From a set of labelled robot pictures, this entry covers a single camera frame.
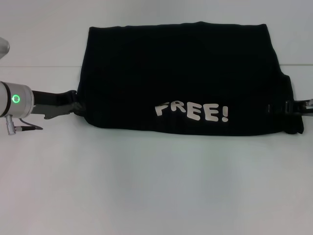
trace white background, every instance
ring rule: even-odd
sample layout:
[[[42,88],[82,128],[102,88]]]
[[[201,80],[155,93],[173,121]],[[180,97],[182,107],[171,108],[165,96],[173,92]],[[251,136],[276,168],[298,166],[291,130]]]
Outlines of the white background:
[[[0,80],[76,89],[90,26],[266,23],[296,98],[310,99],[312,8],[311,0],[1,0],[11,51]],[[303,135],[247,138],[97,129],[75,115],[26,120],[44,130],[9,137],[0,120],[1,235],[313,232],[313,118]]]

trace cable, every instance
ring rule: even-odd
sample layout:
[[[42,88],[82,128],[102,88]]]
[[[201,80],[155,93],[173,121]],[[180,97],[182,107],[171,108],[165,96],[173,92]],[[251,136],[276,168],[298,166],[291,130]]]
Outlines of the cable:
[[[34,125],[34,124],[30,124],[30,123],[28,123],[28,122],[24,121],[24,120],[23,120],[23,119],[21,119],[21,118],[20,118],[20,121],[21,121],[22,123],[26,124],[26,125],[29,125],[29,126],[35,127],[35,130],[43,130],[43,128],[42,128],[42,127],[36,126],[36,125]]]
[[[20,126],[22,131],[34,131],[36,128],[34,126]]]

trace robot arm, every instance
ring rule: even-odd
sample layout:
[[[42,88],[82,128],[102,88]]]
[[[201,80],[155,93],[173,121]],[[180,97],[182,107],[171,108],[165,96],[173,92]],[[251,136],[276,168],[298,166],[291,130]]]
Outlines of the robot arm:
[[[9,43],[0,38],[0,59],[10,50]],[[0,81],[0,118],[6,118],[9,135],[16,131],[42,129],[38,126],[15,127],[12,118],[25,118],[30,114],[43,114],[45,119],[82,111],[76,91],[52,94],[32,91],[28,86]]]

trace white table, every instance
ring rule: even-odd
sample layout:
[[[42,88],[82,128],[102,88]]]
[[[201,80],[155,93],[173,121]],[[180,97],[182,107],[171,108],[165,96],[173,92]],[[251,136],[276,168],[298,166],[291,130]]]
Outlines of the white table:
[[[2,0],[0,36],[11,51],[0,80],[76,89],[90,26],[266,23],[296,98],[309,99],[312,7],[310,0]],[[0,120],[1,235],[313,231],[313,118],[304,118],[303,135],[249,138],[104,130],[75,115],[26,120],[44,130],[9,137]]]

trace white letter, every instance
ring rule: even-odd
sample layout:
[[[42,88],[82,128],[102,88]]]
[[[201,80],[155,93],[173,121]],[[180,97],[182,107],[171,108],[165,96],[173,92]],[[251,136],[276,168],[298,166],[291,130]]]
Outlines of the white letter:
[[[187,103],[187,117],[191,118],[193,120],[199,121],[200,120],[200,116],[198,116],[198,115],[196,115],[194,113],[199,113],[200,114],[201,111],[198,110],[198,109],[194,109],[194,107],[200,109],[200,108],[202,108],[202,105],[196,104],[196,103],[193,103],[193,102],[188,102]]]
[[[156,106],[156,115],[161,116],[162,110],[168,107],[168,105],[165,105],[165,104],[169,104],[169,103],[170,102],[166,102],[166,103],[164,103],[164,105]]]
[[[222,118],[222,121],[223,122],[228,122],[228,107],[227,106],[224,106],[223,107],[223,115],[224,117]]]
[[[204,104],[203,109],[204,109],[204,113],[205,113],[205,120],[207,120],[207,121],[218,121],[219,120],[218,117],[212,116],[212,114],[218,114],[219,113],[218,110],[214,110],[218,107],[219,107],[218,104]]]
[[[177,108],[179,108],[183,113],[186,113],[186,110],[183,108],[184,103],[181,101],[173,101],[171,103],[171,110],[176,111]]]

